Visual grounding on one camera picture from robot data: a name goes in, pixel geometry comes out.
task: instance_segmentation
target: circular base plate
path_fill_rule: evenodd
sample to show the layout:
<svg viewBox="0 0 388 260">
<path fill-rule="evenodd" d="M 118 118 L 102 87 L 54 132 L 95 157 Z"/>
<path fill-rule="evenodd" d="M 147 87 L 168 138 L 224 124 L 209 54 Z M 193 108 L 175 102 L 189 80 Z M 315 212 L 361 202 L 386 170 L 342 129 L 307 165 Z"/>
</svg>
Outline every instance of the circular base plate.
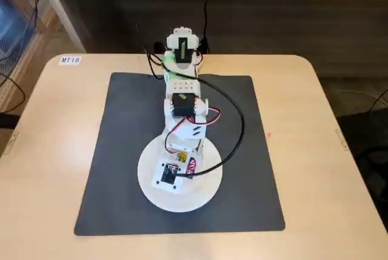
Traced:
<svg viewBox="0 0 388 260">
<path fill-rule="evenodd" d="M 163 210 L 175 213 L 190 212 L 209 202 L 221 184 L 222 167 L 192 179 L 185 178 L 179 194 L 152 186 L 156 164 L 164 152 L 163 146 L 163 136 L 156 137 L 145 147 L 139 159 L 138 180 L 148 200 Z M 203 162 L 198 164 L 196 172 L 208 169 L 219 162 L 221 162 L 221 157 L 216 147 L 205 138 Z"/>
</svg>

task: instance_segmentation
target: gray mat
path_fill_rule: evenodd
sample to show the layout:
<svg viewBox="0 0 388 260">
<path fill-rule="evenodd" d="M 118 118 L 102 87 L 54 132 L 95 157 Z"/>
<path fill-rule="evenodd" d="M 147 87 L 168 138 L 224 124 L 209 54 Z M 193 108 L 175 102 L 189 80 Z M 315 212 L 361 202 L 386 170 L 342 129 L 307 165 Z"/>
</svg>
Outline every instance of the gray mat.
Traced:
<svg viewBox="0 0 388 260">
<path fill-rule="evenodd" d="M 150 75 L 114 73 L 105 104 L 89 178 L 75 234 L 129 235 L 278 231 L 285 227 L 266 139 L 250 76 L 202 75 L 225 90 L 241 107 L 246 135 L 224 166 L 219 190 L 198 210 L 170 213 L 143 195 L 138 159 L 164 128 L 164 81 Z M 201 86 L 203 98 L 222 110 L 207 137 L 221 157 L 233 148 L 240 121 L 233 106 L 216 91 Z"/>
</svg>

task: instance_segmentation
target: white sticker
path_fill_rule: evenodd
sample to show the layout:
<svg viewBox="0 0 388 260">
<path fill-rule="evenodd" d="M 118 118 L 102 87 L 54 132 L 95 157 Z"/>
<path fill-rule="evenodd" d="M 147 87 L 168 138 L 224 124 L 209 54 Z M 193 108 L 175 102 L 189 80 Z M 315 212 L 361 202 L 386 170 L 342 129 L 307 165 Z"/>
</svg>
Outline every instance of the white sticker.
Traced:
<svg viewBox="0 0 388 260">
<path fill-rule="evenodd" d="M 62 56 L 60 65 L 78 65 L 81 62 L 80 56 Z"/>
</svg>

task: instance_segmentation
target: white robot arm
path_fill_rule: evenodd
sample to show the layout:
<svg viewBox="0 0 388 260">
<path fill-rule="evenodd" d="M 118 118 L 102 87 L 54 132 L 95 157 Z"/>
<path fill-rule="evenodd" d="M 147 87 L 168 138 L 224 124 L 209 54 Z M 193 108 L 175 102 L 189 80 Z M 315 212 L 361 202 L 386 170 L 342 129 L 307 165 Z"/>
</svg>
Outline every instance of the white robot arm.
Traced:
<svg viewBox="0 0 388 260">
<path fill-rule="evenodd" d="M 194 173 L 202 162 L 202 145 L 206 136 L 206 116 L 209 103 L 201 99 L 201 87 L 196 79 L 186 79 L 175 73 L 197 77 L 199 39 L 189 28 L 176 28 L 167 38 L 168 51 L 163 63 L 166 98 L 164 150 L 153 176 L 152 185 L 168 192 L 179 193 L 185 180 L 176 173 Z"/>
</svg>

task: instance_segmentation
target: light wood tabletop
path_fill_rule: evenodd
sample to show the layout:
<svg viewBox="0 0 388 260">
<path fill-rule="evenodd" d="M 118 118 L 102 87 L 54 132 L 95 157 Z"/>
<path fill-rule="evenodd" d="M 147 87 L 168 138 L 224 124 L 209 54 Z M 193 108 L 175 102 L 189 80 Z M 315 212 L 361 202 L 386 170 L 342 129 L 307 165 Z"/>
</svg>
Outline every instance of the light wood tabletop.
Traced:
<svg viewBox="0 0 388 260">
<path fill-rule="evenodd" d="M 285 230 L 75 236 L 110 75 L 150 70 L 144 55 L 74 56 L 79 65 L 48 62 L 0 160 L 1 259 L 387 259 L 388 235 L 298 56 L 209 55 L 201 68 L 252 77 Z"/>
</svg>

